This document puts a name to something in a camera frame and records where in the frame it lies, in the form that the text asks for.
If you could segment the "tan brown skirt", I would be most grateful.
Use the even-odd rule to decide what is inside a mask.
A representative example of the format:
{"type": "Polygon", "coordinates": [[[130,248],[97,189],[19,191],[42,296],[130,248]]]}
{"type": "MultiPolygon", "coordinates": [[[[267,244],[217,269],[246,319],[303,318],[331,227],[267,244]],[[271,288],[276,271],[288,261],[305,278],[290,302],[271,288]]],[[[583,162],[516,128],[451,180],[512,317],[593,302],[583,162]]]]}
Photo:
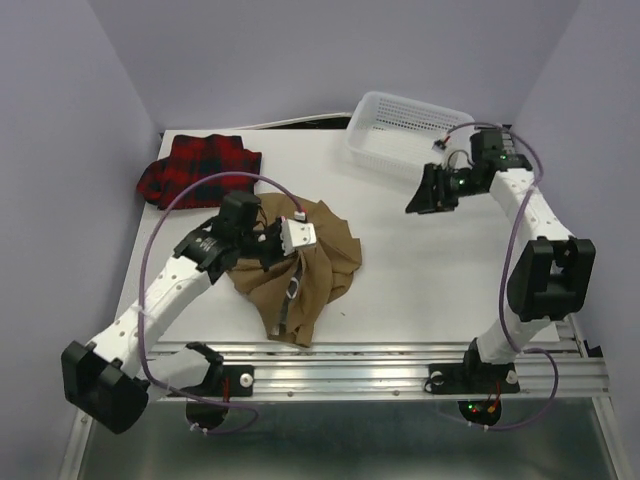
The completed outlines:
{"type": "Polygon", "coordinates": [[[322,201],[299,202],[315,227],[316,245],[267,271],[256,260],[241,259],[228,276],[256,307],[268,339],[308,347],[323,309],[347,293],[363,258],[346,220],[322,201]]]}

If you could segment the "white plastic basket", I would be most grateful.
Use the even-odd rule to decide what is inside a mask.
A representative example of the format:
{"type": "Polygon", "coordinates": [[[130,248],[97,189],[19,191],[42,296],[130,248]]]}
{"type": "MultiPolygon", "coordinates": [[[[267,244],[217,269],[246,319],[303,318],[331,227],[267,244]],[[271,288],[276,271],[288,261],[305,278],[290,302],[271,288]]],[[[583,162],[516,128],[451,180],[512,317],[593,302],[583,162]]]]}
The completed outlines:
{"type": "Polygon", "coordinates": [[[409,183],[418,182],[427,163],[445,154],[433,144],[449,129],[470,124],[467,113],[389,93],[371,91],[358,102],[345,132],[354,163],[409,183]]]}

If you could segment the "red black plaid skirt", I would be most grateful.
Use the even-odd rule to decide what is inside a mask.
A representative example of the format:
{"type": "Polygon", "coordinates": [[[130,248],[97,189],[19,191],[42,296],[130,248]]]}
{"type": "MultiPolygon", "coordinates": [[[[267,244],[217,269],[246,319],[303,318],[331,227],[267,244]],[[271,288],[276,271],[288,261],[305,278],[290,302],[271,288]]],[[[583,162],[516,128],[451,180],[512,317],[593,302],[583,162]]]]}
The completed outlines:
{"type": "Polygon", "coordinates": [[[256,180],[232,171],[258,174],[262,154],[244,147],[240,136],[177,135],[167,157],[152,162],[136,190],[160,210],[218,207],[231,191],[254,192],[256,180]]]}

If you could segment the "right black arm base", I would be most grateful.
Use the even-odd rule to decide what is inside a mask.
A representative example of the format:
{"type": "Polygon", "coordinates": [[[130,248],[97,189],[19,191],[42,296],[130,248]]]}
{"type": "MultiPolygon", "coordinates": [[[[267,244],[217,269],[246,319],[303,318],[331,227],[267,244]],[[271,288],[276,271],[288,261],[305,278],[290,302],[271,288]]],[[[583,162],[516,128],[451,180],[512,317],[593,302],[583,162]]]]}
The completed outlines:
{"type": "Polygon", "coordinates": [[[463,363],[432,363],[423,390],[433,395],[460,396],[458,408],[471,424],[493,427],[502,414],[502,396],[520,392],[513,363],[472,370],[463,363]]]}

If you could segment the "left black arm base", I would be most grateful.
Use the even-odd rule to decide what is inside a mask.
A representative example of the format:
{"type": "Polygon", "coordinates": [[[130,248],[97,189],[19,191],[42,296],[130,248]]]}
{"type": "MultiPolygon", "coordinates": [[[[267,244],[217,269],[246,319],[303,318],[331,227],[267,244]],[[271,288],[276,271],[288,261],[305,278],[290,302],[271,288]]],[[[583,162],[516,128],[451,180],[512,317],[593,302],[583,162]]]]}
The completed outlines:
{"type": "MultiPolygon", "coordinates": [[[[187,393],[229,403],[233,397],[248,398],[253,394],[254,367],[249,364],[219,366],[208,373],[200,385],[185,387],[187,393]]],[[[230,408],[195,402],[189,399],[185,417],[193,430],[204,434],[228,427],[230,408]]]]}

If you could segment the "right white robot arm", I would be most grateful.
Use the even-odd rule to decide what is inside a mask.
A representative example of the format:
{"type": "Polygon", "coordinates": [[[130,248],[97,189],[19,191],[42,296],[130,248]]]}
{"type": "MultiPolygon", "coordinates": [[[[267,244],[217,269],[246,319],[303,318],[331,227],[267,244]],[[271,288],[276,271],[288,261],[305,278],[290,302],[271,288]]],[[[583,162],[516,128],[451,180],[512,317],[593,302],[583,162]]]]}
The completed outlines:
{"type": "Polygon", "coordinates": [[[565,227],[539,189],[543,167],[534,151],[514,149],[518,136],[475,123],[466,167],[427,164],[408,214],[454,211],[462,198],[490,195],[511,224],[499,282],[498,318],[469,344],[459,363],[432,363],[425,382],[435,395],[519,390],[514,361],[531,340],[582,309],[596,248],[565,227]]]}

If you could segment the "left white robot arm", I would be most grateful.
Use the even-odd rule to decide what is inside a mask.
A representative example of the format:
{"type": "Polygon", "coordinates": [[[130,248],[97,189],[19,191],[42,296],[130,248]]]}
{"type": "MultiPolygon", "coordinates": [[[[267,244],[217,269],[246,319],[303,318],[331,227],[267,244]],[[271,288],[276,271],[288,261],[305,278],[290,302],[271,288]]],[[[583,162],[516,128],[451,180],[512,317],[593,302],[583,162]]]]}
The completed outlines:
{"type": "Polygon", "coordinates": [[[195,299],[239,260],[264,270],[316,242],[306,213],[278,216],[259,227],[260,199],[234,191],[216,216],[189,232],[150,285],[105,330],[87,343],[71,342],[61,354],[66,400],[114,434],[129,430],[153,401],[181,396],[213,412],[193,428],[209,433],[232,409],[230,397],[252,393],[251,367],[226,368],[223,356],[201,342],[149,361],[147,354],[195,299]]]}

